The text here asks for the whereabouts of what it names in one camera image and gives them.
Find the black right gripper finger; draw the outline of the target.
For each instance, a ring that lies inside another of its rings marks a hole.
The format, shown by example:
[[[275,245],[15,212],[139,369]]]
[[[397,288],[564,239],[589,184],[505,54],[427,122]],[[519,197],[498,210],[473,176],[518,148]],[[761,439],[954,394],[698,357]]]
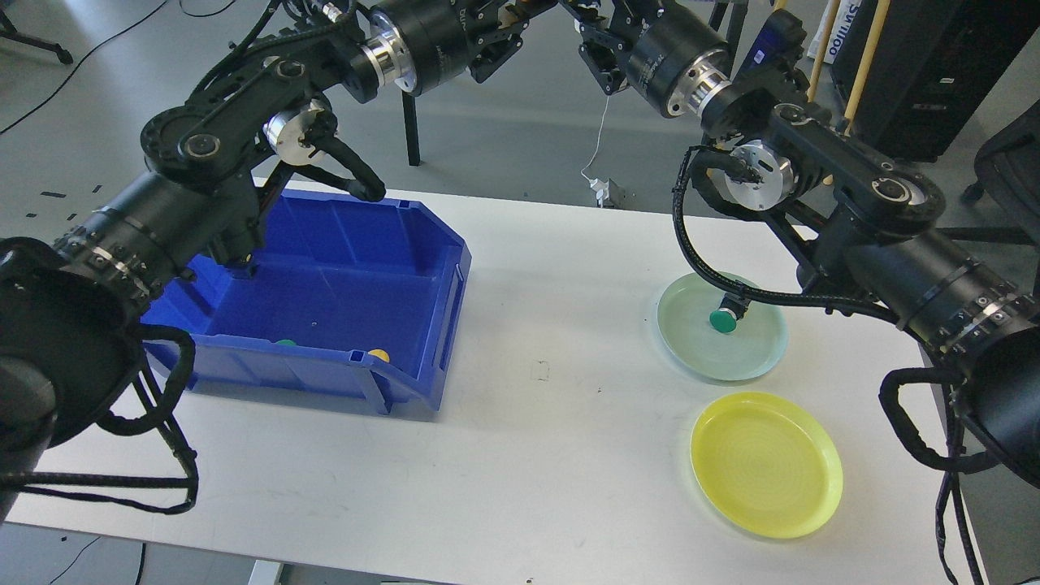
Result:
[[[631,39],[603,24],[578,24],[577,31],[582,36],[579,55],[602,92],[612,96],[627,90],[623,66],[631,54]]]

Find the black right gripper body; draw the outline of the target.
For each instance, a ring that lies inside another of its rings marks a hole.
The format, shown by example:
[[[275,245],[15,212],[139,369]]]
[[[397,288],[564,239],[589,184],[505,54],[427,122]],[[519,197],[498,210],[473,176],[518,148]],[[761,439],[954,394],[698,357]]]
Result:
[[[665,118],[704,115],[710,100],[728,88],[723,71],[730,55],[717,31],[677,1],[613,1],[610,15],[600,1],[562,1],[579,24],[603,24],[630,37],[623,66],[629,81]]]

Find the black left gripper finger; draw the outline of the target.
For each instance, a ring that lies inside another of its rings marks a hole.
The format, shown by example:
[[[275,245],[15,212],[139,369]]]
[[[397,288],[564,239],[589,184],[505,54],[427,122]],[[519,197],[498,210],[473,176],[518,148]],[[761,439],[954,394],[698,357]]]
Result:
[[[515,55],[523,45],[521,33],[527,27],[526,21],[518,21],[476,36],[473,41],[475,55],[470,62],[471,78],[483,83]]]

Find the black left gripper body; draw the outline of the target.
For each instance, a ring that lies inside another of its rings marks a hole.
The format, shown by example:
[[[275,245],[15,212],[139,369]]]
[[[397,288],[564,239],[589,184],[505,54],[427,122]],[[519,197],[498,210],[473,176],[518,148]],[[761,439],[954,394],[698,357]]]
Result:
[[[383,1],[382,39],[389,44],[394,84],[414,97],[470,74],[473,41],[531,20],[556,1]]]

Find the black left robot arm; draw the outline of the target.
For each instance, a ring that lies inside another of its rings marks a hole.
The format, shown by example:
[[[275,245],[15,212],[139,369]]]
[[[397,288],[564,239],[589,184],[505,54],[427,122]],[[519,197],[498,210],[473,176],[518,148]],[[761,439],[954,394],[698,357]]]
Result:
[[[326,100],[385,85],[417,97],[486,80],[551,1],[271,1],[189,94],[141,130],[146,171],[53,244],[2,241],[2,514],[19,495],[184,514],[197,455],[174,410],[193,373],[185,331],[141,319],[204,254],[245,266],[301,175],[364,202],[386,186],[337,134]],[[97,425],[157,431],[182,477],[41,473],[43,452]]]

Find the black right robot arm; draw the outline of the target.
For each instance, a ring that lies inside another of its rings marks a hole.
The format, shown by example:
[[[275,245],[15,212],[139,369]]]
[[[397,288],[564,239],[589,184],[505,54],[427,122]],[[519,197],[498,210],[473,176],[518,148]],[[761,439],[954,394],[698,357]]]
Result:
[[[936,540],[952,504],[972,579],[962,475],[1004,466],[1038,485],[1038,301],[936,227],[937,186],[833,128],[796,63],[803,25],[773,8],[740,67],[716,27],[676,1],[565,1],[603,92],[633,88],[666,116],[697,115],[672,217],[695,273],[738,312],[750,302],[816,307],[892,323],[929,366],[893,370],[879,401],[900,443],[942,470]],[[765,223],[798,263],[799,292],[754,288],[711,268],[684,222],[690,188],[720,214]]]

